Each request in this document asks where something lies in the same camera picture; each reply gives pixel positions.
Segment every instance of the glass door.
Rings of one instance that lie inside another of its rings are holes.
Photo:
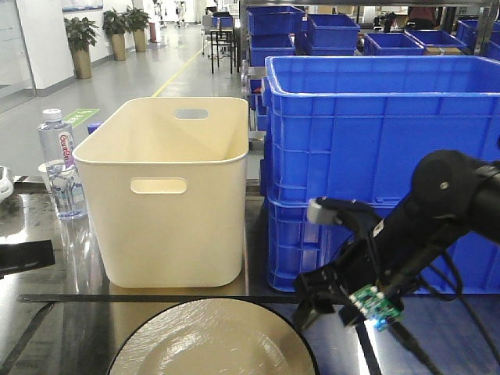
[[[0,0],[0,113],[35,96],[15,0]]]

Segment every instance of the round plate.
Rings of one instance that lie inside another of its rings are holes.
[[[260,305],[208,298],[167,309],[123,344],[109,375],[318,374],[305,340]]]

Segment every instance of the blue plastic crate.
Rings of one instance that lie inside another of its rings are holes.
[[[260,161],[260,194],[267,197],[270,186],[270,172],[273,168],[273,141],[269,133],[264,137],[264,159]]]
[[[491,35],[491,40],[487,45],[486,57],[493,60],[500,60],[500,33]]]
[[[477,40],[477,20],[459,20],[457,22],[456,38],[467,45],[467,48],[473,52]],[[493,23],[491,35],[500,32],[500,23]]]
[[[345,14],[309,14],[307,36],[314,47],[352,48],[360,26]]]
[[[386,217],[395,205],[372,205],[372,207],[379,216]],[[352,232],[344,227],[330,228],[332,247],[330,253],[336,254],[337,249],[351,236]],[[500,245],[478,234],[469,233],[450,246],[448,253],[462,276],[464,293],[500,293]],[[437,258],[432,264],[453,280],[452,273],[442,258]],[[426,268],[422,276],[439,291],[452,293],[451,288],[431,268]],[[427,290],[421,289],[418,293],[427,293]]]
[[[294,56],[267,58],[266,72],[275,200],[300,205],[327,195],[391,204],[429,152],[500,159],[500,62]]]
[[[279,291],[293,291],[301,273],[322,266],[332,258],[331,226],[307,221],[307,205],[285,205],[268,198],[268,282]]]
[[[257,124],[257,130],[266,131],[267,108],[263,105],[263,97],[261,95],[257,97],[257,109],[255,110],[255,119]]]
[[[254,111],[257,109],[257,97],[261,96],[261,87],[261,80],[250,80],[250,92],[248,95],[250,96],[250,108]]]
[[[423,55],[425,48],[403,33],[379,33],[365,35],[366,56]]]
[[[443,30],[406,30],[405,33],[425,48],[458,48],[459,50],[467,48],[465,43]]]
[[[273,105],[272,103],[272,95],[271,95],[271,89],[269,86],[269,81],[267,80],[267,77],[262,77],[262,83],[261,83],[261,88],[262,88],[262,103],[264,104],[265,107],[270,107]]]
[[[316,47],[311,45],[311,41],[309,40],[309,35],[307,34],[300,39],[301,50],[310,56],[353,56],[354,55],[354,46],[350,47]]]
[[[250,35],[298,33],[305,15],[294,6],[249,6],[247,10]]]
[[[288,34],[259,35],[250,40],[250,64],[264,66],[267,56],[294,55],[295,47]]]
[[[233,17],[212,17],[213,27],[233,27],[233,25]]]

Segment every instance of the table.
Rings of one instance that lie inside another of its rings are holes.
[[[234,38],[233,27],[213,27],[210,28],[210,59],[212,61],[212,74],[213,74],[213,49],[216,50],[217,67],[219,67],[219,47],[226,47],[229,49],[230,73],[233,73],[233,62],[236,66],[236,56],[233,55],[236,49],[236,40]]]
[[[61,225],[40,180],[16,183],[15,194],[0,205],[0,242],[51,238],[56,264],[0,280],[0,373],[105,373],[141,323],[176,303],[207,296],[257,302],[290,319],[294,295],[266,283],[266,212],[257,190],[255,181],[249,181],[245,266],[235,281],[214,288],[125,289],[109,283],[88,223]],[[498,343],[499,296],[471,296],[469,301]],[[500,373],[458,302],[426,295],[404,302],[406,326],[445,373]],[[427,373],[387,332],[369,328],[369,334],[384,373]],[[321,316],[305,338],[323,375],[368,374],[354,331],[344,328],[337,315]]]

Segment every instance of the yellow floor line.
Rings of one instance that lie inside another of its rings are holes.
[[[156,90],[156,92],[155,92],[153,95],[151,95],[151,96],[154,98],[154,97],[158,96],[158,95],[159,95],[159,94],[160,94],[163,90],[165,90],[165,88],[166,88],[169,84],[171,84],[171,83],[173,82],[173,80],[175,80],[175,79],[177,78],[177,76],[178,76],[179,74],[181,74],[181,73],[184,71],[184,69],[186,69],[186,68],[188,67],[188,65],[189,65],[189,64],[191,64],[191,63],[192,63],[192,61],[193,61],[194,59],[196,59],[196,57],[197,57],[200,53],[202,53],[202,51],[203,51],[203,48],[201,48],[198,52],[196,52],[196,53],[195,53],[195,54],[194,54],[194,55],[193,55],[193,56],[192,56],[192,57],[191,57],[191,58],[190,58],[187,62],[185,62],[185,63],[184,63],[184,65],[183,65],[183,66],[181,66],[181,67],[180,67],[180,69],[179,69],[179,70],[178,70],[178,71],[177,71],[177,72],[176,72],[173,76],[171,76],[171,77],[168,79],[168,81],[167,81],[167,82],[165,82],[165,83],[162,85],[162,87],[160,87],[158,90]]]

